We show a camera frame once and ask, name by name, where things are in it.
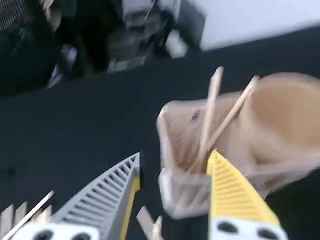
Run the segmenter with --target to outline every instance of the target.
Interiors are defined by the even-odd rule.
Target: screw hole
[[[43,230],[39,232],[33,240],[50,240],[54,233],[51,230]]]
[[[218,229],[220,231],[232,234],[236,234],[238,232],[238,229],[233,224],[226,221],[219,223]]]
[[[72,238],[72,240],[90,240],[91,237],[86,233],[80,233]]]
[[[275,233],[267,229],[261,229],[258,231],[259,237],[270,239],[270,240],[278,240],[279,238]]]

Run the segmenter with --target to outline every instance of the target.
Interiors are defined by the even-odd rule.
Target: black tablecloth
[[[153,218],[164,215],[164,239],[204,240],[206,217],[172,220],[161,206],[156,130],[161,107],[171,100],[205,98],[219,65],[224,66],[222,93],[243,89],[253,75],[301,72],[320,78],[319,55],[316,27],[2,100],[0,210],[23,201],[31,208],[50,190],[57,210],[106,169],[141,152],[144,186],[135,198],[127,239],[144,239],[135,216],[145,204]],[[319,185],[316,171],[268,196],[291,240],[316,239]]]

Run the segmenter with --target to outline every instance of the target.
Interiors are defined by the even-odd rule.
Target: popsicle stick
[[[208,97],[207,97],[207,102],[206,102],[204,117],[203,117],[203,124],[201,128],[201,133],[200,133],[199,152],[194,163],[187,170],[187,173],[191,171],[193,172],[193,170],[198,171],[207,153],[206,146],[208,141],[208,133],[209,133],[210,125],[215,115],[215,102],[219,94],[223,72],[224,72],[224,68],[222,66],[219,66],[215,70],[213,76],[210,79]]]
[[[20,222],[17,223],[2,240],[9,240],[54,194],[50,191],[30,212],[28,212]]]
[[[21,219],[24,218],[26,213],[27,213],[27,202],[25,201],[15,210],[13,226],[17,225],[21,221]]]
[[[138,212],[136,219],[148,240],[164,240],[161,236],[162,217],[158,217],[154,223],[147,208],[143,206]]]
[[[210,149],[214,146],[216,143],[217,139],[220,137],[221,133],[225,130],[225,128],[228,126],[228,124],[231,122],[231,120],[234,118],[236,113],[240,110],[242,105],[244,104],[245,100],[247,97],[250,95],[252,89],[255,87],[257,84],[258,80],[260,78],[258,76],[253,76],[249,84],[246,86],[244,89],[243,93],[241,96],[238,98],[238,100],[235,102],[234,106],[230,110],[230,112],[227,114],[221,125],[217,128],[217,130],[214,132],[214,134],[211,136],[210,140],[208,141],[207,144],[207,151],[210,151]]]
[[[14,205],[8,206],[2,213],[0,219],[0,239],[12,229],[14,220]]]

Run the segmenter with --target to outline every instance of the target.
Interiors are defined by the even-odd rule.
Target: black chair
[[[39,0],[1,0],[0,14],[0,98],[45,87],[55,65],[70,77]]]

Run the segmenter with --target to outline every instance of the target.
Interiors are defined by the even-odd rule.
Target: white wall
[[[201,48],[273,37],[320,24],[320,0],[189,0],[207,14]]]

